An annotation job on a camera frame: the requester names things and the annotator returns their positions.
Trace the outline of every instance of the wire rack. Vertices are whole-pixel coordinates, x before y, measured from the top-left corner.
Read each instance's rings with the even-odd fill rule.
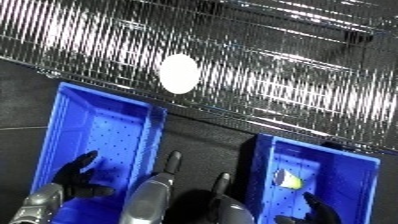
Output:
[[[1,0],[0,57],[232,126],[395,151],[395,13],[376,0]],[[201,70],[184,95],[157,76],[176,53]]]

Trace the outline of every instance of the white ball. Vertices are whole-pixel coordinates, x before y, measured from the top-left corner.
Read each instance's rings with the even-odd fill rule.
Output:
[[[163,87],[174,94],[191,91],[199,83],[200,72],[195,60],[185,54],[167,57],[159,69]]]

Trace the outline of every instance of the small cup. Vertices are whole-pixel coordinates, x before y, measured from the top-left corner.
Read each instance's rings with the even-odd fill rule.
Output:
[[[298,190],[303,187],[303,181],[285,169],[276,171],[274,176],[276,186]]]

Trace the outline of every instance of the blue plastic bin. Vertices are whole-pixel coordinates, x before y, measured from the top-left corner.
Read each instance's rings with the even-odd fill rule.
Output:
[[[62,83],[31,191],[51,182],[77,156],[98,150],[88,167],[96,169],[92,182],[111,186],[116,193],[71,200],[53,223],[118,223],[125,200],[152,172],[165,117],[163,108]]]
[[[276,215],[304,218],[310,208],[303,193],[310,192],[335,208],[344,224],[367,224],[379,165],[367,156],[258,135],[246,204],[257,224],[274,224]],[[275,186],[280,169],[300,177],[303,188]]]

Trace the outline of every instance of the black floor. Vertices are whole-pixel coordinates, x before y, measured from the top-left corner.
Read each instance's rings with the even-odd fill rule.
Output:
[[[7,223],[27,196],[50,116],[57,80],[0,62],[0,223]],[[192,223],[205,208],[208,191],[221,172],[235,176],[233,194],[244,197],[253,135],[169,115],[156,171],[167,154],[184,155],[167,223]],[[372,222],[398,222],[398,158],[382,159]]]

